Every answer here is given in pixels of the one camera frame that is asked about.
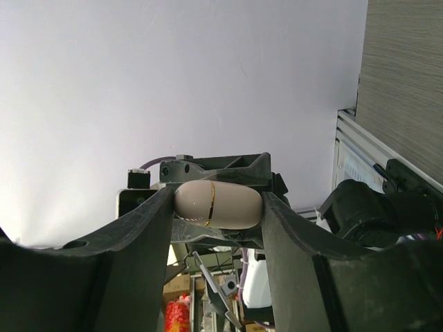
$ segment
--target gray wood grain surface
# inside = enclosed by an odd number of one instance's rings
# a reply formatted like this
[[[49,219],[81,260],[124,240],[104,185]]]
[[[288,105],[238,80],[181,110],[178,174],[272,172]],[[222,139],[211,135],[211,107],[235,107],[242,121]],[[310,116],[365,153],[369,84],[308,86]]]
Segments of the gray wood grain surface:
[[[443,182],[443,1],[369,0],[356,121]]]

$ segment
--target white wall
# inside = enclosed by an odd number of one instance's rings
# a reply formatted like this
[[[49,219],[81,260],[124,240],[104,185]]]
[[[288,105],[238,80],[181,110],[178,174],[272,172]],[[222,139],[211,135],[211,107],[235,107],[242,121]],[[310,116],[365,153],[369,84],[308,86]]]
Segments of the white wall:
[[[292,205],[318,205],[366,6],[0,1],[0,226],[65,243],[113,219],[128,168],[182,153],[268,151]]]

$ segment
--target beige cylindrical object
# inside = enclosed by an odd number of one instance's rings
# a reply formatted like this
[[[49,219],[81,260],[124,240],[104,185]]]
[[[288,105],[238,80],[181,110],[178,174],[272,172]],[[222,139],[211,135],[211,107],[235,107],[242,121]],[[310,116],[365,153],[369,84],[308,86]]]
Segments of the beige cylindrical object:
[[[180,219],[201,227],[244,230],[262,218],[262,197],[244,185],[208,180],[189,181],[175,192]]]

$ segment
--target gold band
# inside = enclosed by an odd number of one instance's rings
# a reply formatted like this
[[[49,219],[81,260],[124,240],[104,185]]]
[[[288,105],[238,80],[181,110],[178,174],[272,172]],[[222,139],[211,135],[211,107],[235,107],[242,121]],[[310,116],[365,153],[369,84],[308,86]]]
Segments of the gold band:
[[[208,225],[211,222],[211,219],[213,217],[213,212],[214,212],[214,201],[215,201],[215,184],[211,181],[210,182],[212,188],[213,188],[213,196],[210,200],[210,209],[209,209],[209,215],[208,215],[208,221],[205,223],[205,227],[208,227]]]

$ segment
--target red bag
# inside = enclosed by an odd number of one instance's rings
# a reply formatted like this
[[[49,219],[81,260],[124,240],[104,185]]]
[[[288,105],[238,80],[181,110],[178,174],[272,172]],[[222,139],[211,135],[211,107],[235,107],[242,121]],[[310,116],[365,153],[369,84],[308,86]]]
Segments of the red bag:
[[[188,299],[169,302],[165,313],[165,332],[189,332]]]

